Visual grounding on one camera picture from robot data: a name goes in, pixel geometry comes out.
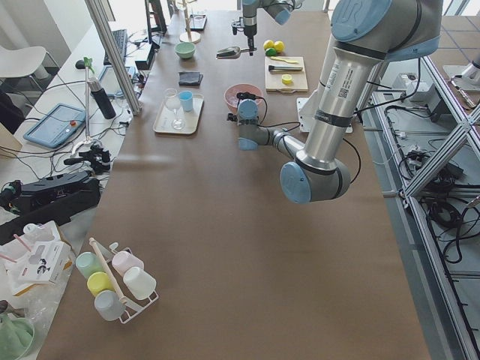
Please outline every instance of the label sticker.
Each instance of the label sticker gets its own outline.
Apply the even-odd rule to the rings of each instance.
[[[337,78],[338,69],[340,69],[340,62],[338,60],[335,61],[333,67],[331,68],[330,77],[328,78],[326,89],[330,90],[330,88],[335,83],[335,79]]]
[[[345,79],[343,80],[340,91],[338,92],[339,98],[344,98],[344,99],[348,98],[348,94],[350,92],[350,89],[352,88],[354,73],[355,71],[353,70],[352,67],[348,69],[348,71],[346,72]]]

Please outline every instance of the pink bowl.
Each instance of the pink bowl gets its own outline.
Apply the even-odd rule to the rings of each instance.
[[[237,104],[239,103],[239,99],[237,98],[238,92],[250,92],[251,94],[255,94],[256,96],[263,96],[262,90],[257,88],[255,85],[251,84],[237,84],[230,86],[225,91],[225,102],[228,106],[230,112],[236,114],[237,113]],[[261,99],[255,100],[256,104],[259,105],[262,102]]]

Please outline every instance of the blue joint cap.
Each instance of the blue joint cap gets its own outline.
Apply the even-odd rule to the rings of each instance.
[[[290,18],[290,12],[287,9],[285,9],[277,14],[277,16],[275,17],[275,21],[278,24],[283,25],[288,21],[289,18]]]
[[[292,203],[306,204],[312,199],[310,183],[303,169],[293,161],[282,166],[280,185],[286,198]]]
[[[340,1],[331,17],[331,33],[338,41],[364,37],[382,21],[393,0]]]
[[[250,139],[245,139],[244,137],[238,138],[238,148],[244,152],[254,151],[258,149],[258,144]]]
[[[433,39],[417,43],[416,45],[400,49],[395,52],[389,52],[385,57],[387,62],[402,62],[403,60],[417,59],[422,56],[430,55],[438,49],[440,36]]]
[[[257,103],[251,99],[243,100],[238,105],[237,116],[242,119],[255,119],[258,115]]]

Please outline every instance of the table surface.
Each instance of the table surface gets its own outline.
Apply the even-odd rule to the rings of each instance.
[[[39,359],[429,358],[361,127],[348,136],[361,174],[334,201],[292,204],[279,184],[287,159],[273,148],[239,151],[224,91],[265,83],[261,51],[215,59],[245,46],[230,28],[238,16],[209,12],[186,61],[173,52],[184,31],[173,17],[90,231],[130,247],[160,300],[127,325],[106,322],[74,271]],[[285,55],[304,56],[311,92],[329,34],[324,13],[294,13],[280,27],[260,12],[256,42],[283,40]],[[152,126],[179,71],[205,76],[194,89],[205,98],[199,128],[159,136]],[[296,121],[296,98],[266,94],[265,123]],[[356,172],[349,146],[338,157]]]

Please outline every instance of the yellow lid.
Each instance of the yellow lid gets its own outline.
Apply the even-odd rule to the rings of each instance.
[[[292,75],[290,75],[289,73],[285,73],[284,75],[282,75],[282,83],[284,83],[285,85],[291,84]]]

